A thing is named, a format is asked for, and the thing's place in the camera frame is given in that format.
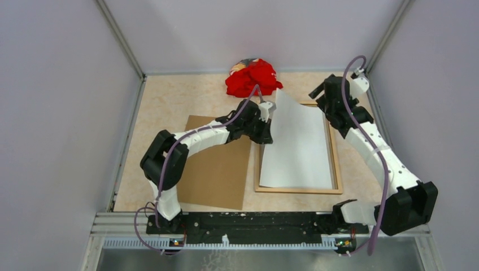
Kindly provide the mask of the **wooden picture frame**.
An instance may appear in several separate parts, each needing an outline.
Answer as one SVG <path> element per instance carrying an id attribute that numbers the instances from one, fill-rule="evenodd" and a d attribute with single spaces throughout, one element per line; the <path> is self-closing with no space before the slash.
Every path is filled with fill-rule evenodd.
<path id="1" fill-rule="evenodd" d="M 313 104 L 278 102 L 271 145 L 255 150 L 257 193 L 341 195 L 334 133 Z"/>

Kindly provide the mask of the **printed photo sheet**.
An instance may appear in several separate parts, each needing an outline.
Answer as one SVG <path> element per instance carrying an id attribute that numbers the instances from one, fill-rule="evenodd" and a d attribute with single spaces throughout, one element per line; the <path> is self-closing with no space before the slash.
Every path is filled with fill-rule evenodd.
<path id="1" fill-rule="evenodd" d="M 323 112 L 305 106 L 284 91 L 276 93 L 273 143 L 264 146 L 260 186 L 287 189 L 332 189 Z"/>

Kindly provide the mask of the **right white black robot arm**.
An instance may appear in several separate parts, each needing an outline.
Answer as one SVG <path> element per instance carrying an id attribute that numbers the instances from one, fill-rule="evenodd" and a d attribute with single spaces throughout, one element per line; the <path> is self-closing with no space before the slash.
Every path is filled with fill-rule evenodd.
<path id="1" fill-rule="evenodd" d="M 334 205 L 331 225 L 345 233 L 354 224 L 378 226 L 388 236 L 427 224 L 438 196 L 436 185 L 422 182 L 399 160 L 357 96 L 369 89 L 365 77 L 331 74 L 310 92 L 329 125 L 352 145 L 371 170 L 383 195 L 379 203 L 356 199 Z"/>

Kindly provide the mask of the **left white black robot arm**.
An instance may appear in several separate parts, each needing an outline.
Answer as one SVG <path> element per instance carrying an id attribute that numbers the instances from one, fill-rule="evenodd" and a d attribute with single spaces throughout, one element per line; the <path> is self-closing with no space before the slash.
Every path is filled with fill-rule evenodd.
<path id="1" fill-rule="evenodd" d="M 210 147 L 225 145 L 248 137 L 259 145 L 273 143 L 271 117 L 276 104 L 255 103 L 244 99 L 236 110 L 217 117 L 206 125 L 184 132 L 161 130 L 140 161 L 140 168 L 149 180 L 155 195 L 155 218 L 167 233 L 181 226 L 178 201 L 179 183 L 188 158 Z"/>

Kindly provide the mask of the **red crumpled cloth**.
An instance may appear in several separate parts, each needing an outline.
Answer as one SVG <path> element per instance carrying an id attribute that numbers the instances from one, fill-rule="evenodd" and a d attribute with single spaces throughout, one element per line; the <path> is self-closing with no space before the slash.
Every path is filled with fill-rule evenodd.
<path id="1" fill-rule="evenodd" d="M 272 95 L 284 86 L 277 79 L 272 64 L 262 58 L 243 59 L 235 64 L 225 79 L 226 94 L 237 98 L 247 98 L 258 85 L 262 95 Z"/>

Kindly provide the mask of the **brown cardboard backing board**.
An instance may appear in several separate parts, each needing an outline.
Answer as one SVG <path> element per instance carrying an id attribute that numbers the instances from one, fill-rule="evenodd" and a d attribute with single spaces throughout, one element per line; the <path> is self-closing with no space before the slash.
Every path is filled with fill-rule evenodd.
<path id="1" fill-rule="evenodd" d="M 251 141 L 241 137 L 187 159 L 178 201 L 184 212 L 240 211 L 243 207 Z"/>

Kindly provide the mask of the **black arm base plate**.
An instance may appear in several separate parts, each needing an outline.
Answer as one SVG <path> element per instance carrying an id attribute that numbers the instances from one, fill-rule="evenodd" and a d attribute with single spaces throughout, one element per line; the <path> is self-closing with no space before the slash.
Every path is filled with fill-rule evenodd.
<path id="1" fill-rule="evenodd" d="M 146 227 L 147 234 L 185 236 L 187 244 L 217 244 L 223 236 L 231 244 L 318 244 L 323 235 L 352 232 L 369 229 L 320 212 L 189 212 L 172 221 L 151 215 Z"/>

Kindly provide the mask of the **aluminium front rail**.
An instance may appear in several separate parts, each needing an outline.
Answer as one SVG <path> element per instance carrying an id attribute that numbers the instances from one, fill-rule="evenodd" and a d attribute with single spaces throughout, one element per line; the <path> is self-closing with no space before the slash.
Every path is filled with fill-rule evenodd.
<path id="1" fill-rule="evenodd" d="M 185 212 L 155 222 L 144 211 L 98 213 L 91 235 L 107 245 L 165 250 L 337 250 L 356 248 L 370 226 L 333 223 L 325 212 Z"/>

